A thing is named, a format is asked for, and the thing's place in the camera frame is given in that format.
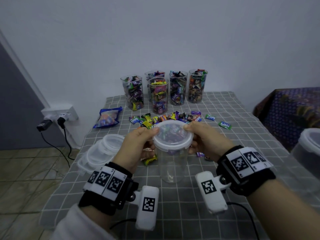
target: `candy jar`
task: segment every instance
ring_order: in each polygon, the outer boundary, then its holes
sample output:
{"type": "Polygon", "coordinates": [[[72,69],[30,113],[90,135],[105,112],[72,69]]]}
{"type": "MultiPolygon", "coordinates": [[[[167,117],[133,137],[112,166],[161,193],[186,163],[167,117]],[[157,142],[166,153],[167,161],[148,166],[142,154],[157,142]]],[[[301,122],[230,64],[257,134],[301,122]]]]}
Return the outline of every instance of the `candy jar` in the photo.
{"type": "Polygon", "coordinates": [[[205,81],[208,71],[206,70],[190,70],[188,101],[190,103],[200,103],[202,101],[202,93],[205,88],[205,81]]]}
{"type": "Polygon", "coordinates": [[[127,106],[136,111],[144,107],[142,77],[137,75],[121,77],[124,93],[127,97],[127,106]]]}
{"type": "Polygon", "coordinates": [[[183,129],[184,122],[166,120],[156,126],[160,131],[153,137],[158,157],[160,177],[168,183],[184,179],[193,133],[183,129]]]}
{"type": "Polygon", "coordinates": [[[153,112],[158,115],[164,114],[168,110],[168,79],[153,77],[148,82],[153,112]]]}
{"type": "Polygon", "coordinates": [[[145,75],[146,75],[146,83],[148,87],[147,90],[148,90],[149,102],[151,102],[151,96],[150,96],[150,90],[149,90],[149,79],[157,76],[165,77],[165,72],[159,71],[159,70],[152,70],[152,71],[146,72],[145,75]]]}
{"type": "Polygon", "coordinates": [[[170,103],[182,105],[186,97],[188,72],[170,71],[170,103]]]}

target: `black cable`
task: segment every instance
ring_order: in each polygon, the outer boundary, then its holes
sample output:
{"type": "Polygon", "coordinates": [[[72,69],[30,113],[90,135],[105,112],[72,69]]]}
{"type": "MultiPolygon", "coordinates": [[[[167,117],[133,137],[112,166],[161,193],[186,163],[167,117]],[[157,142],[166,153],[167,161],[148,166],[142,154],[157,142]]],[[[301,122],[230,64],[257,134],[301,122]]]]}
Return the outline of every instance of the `black cable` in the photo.
{"type": "Polygon", "coordinates": [[[69,151],[69,154],[68,154],[68,158],[69,158],[70,160],[74,160],[73,158],[71,158],[71,157],[70,157],[70,154],[71,154],[72,148],[71,148],[71,146],[70,146],[70,144],[69,144],[69,142],[68,142],[68,140],[67,140],[66,129],[65,129],[65,128],[63,128],[63,131],[64,131],[64,138],[66,139],[66,143],[68,144],[68,146],[69,146],[69,148],[70,148],[70,151],[69,151]]]}
{"type": "Polygon", "coordinates": [[[113,229],[115,226],[118,226],[119,224],[123,223],[123,222],[136,222],[136,221],[137,221],[137,219],[135,219],[135,218],[121,220],[121,221],[117,222],[116,224],[110,226],[110,230],[113,229]]]}
{"type": "Polygon", "coordinates": [[[57,149],[59,152],[61,152],[61,154],[62,154],[62,155],[64,156],[64,158],[66,159],[66,162],[68,163],[68,166],[69,166],[69,168],[70,168],[69,161],[68,161],[68,159],[66,158],[66,156],[62,153],[62,151],[60,151],[59,148],[57,148],[57,147],[55,147],[54,145],[52,145],[52,144],[50,144],[49,142],[47,142],[46,139],[44,138],[42,132],[40,132],[40,133],[41,133],[42,139],[43,139],[47,144],[49,144],[50,146],[54,147],[54,148],[57,149]]]}
{"type": "Polygon", "coordinates": [[[254,218],[252,217],[250,211],[249,211],[245,206],[243,206],[242,204],[239,204],[239,203],[227,202],[226,204],[229,205],[229,206],[230,206],[230,205],[240,206],[240,207],[242,207],[243,209],[246,210],[246,212],[248,213],[248,215],[249,215],[249,217],[250,217],[250,220],[251,220],[251,222],[252,222],[252,225],[253,225],[253,228],[254,228],[254,232],[256,233],[257,239],[260,240],[259,235],[258,235],[258,231],[257,231],[257,228],[256,228],[256,225],[254,224],[254,218]]]}

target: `white sleeve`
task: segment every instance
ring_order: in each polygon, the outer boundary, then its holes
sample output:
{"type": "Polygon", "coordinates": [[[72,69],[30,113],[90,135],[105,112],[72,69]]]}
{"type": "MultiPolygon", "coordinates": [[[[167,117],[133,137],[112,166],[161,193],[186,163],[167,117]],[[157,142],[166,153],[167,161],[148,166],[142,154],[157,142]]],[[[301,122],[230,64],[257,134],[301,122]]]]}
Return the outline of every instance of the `white sleeve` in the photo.
{"type": "Polygon", "coordinates": [[[115,240],[115,238],[102,227],[98,226],[90,220],[79,209],[77,204],[73,205],[68,211],[65,218],[63,218],[57,225],[51,240],[88,240],[88,239],[108,239],[115,240]]]}

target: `floor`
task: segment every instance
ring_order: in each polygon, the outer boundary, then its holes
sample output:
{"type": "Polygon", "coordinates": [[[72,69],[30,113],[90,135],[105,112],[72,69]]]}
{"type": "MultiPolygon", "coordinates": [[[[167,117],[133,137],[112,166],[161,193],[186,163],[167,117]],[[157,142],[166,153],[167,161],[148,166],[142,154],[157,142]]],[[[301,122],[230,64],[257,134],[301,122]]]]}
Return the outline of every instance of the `floor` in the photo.
{"type": "Polygon", "coordinates": [[[50,238],[52,232],[38,226],[40,212],[68,170],[66,159],[52,147],[0,151],[0,239],[50,238]]]}

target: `power outlet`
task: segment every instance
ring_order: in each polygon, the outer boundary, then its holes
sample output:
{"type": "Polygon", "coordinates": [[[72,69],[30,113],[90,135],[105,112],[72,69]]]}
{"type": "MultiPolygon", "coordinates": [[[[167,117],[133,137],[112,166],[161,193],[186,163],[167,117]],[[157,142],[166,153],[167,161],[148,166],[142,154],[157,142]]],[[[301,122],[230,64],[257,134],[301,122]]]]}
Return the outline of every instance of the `power outlet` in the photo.
{"type": "Polygon", "coordinates": [[[79,118],[74,107],[69,104],[52,106],[50,108],[43,109],[41,112],[44,116],[53,115],[56,119],[59,118],[60,114],[66,114],[69,121],[75,121],[79,118]]]}

